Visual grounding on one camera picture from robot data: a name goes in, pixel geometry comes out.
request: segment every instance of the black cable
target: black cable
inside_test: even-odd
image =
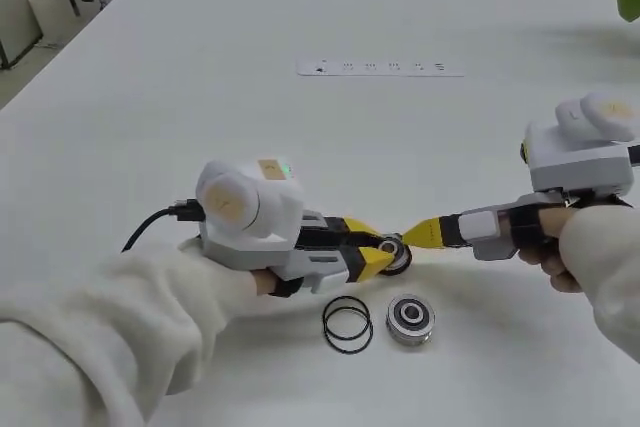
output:
[[[127,243],[125,244],[124,248],[122,249],[122,252],[126,252],[127,250],[131,250],[131,247],[133,247],[133,244],[136,243],[136,241],[140,238],[140,236],[142,235],[142,233],[147,230],[147,228],[153,224],[156,220],[160,219],[161,217],[167,216],[167,215],[172,215],[172,209],[168,208],[168,209],[162,209],[159,210],[158,212],[156,212],[155,214],[153,214],[152,216],[150,216],[149,218],[147,218],[147,220],[145,220],[142,224],[140,224],[140,227],[138,227],[136,229],[136,231],[131,235],[131,237],[129,237],[129,240],[127,241]]]
[[[175,216],[179,222],[204,222],[205,220],[204,210],[196,199],[176,202],[171,207],[159,210],[140,224],[140,227],[138,227],[131,237],[129,237],[129,240],[122,249],[122,252],[131,250],[144,231],[147,230],[156,220],[169,215]]]

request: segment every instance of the plant leaf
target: plant leaf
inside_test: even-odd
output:
[[[618,0],[618,12],[627,22],[640,17],[640,0]]]

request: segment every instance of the o-ring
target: o-ring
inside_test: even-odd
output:
[[[333,316],[333,314],[336,314],[336,313],[341,312],[341,311],[354,312],[354,313],[358,314],[360,317],[362,317],[366,321],[366,325],[364,326],[364,329],[357,336],[344,337],[344,338],[347,338],[349,340],[356,340],[356,339],[362,337],[368,330],[369,331],[369,337],[367,338],[365,343],[362,346],[358,347],[357,349],[352,349],[352,350],[343,349],[341,347],[338,347],[331,340],[332,337],[335,338],[335,339],[338,339],[338,340],[340,340],[340,339],[339,339],[338,336],[335,335],[334,332],[331,331],[331,329],[329,329],[329,327],[327,326],[327,323],[328,323],[329,319]],[[327,340],[327,343],[329,344],[329,346],[331,346],[331,348],[333,350],[335,350],[336,352],[340,352],[341,354],[346,354],[346,355],[359,354],[364,349],[369,347],[369,344],[371,343],[371,340],[373,340],[373,323],[371,323],[371,319],[367,316],[367,314],[363,310],[360,310],[357,307],[351,307],[351,306],[338,307],[337,309],[334,309],[331,312],[329,312],[329,314],[325,318],[324,338]]]
[[[353,306],[342,306],[329,311],[332,305],[342,300],[350,300],[350,301],[356,302],[362,308],[353,307]],[[343,312],[343,311],[353,312],[365,320],[365,326],[360,332],[358,332],[355,335],[339,335],[331,330],[331,328],[329,327],[329,319],[331,319],[331,317],[337,312]],[[357,297],[352,297],[350,295],[343,295],[341,297],[336,297],[325,306],[324,310],[322,311],[322,326],[323,326],[324,337],[327,340],[327,343],[329,344],[329,346],[335,351],[340,352],[341,354],[347,354],[347,355],[358,354],[362,352],[364,349],[366,349],[371,343],[371,340],[373,339],[373,323],[371,322],[371,313],[369,312],[369,308],[363,301],[361,301]],[[366,335],[367,331],[369,332],[369,338],[366,340],[364,345],[362,345],[357,349],[353,349],[353,350],[343,349],[341,347],[338,347],[332,340],[332,339],[340,340],[340,341],[357,340],[363,335]]]

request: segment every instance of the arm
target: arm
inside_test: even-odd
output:
[[[577,212],[562,229],[560,254],[600,331],[640,362],[640,212],[619,206]]]
[[[225,269],[193,248],[137,249],[85,286],[0,301],[2,418],[142,426],[165,394],[197,382],[216,334],[273,280]]]

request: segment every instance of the power strip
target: power strip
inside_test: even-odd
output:
[[[441,62],[366,62],[356,60],[311,60],[296,64],[302,76],[386,76],[386,77],[464,77]]]

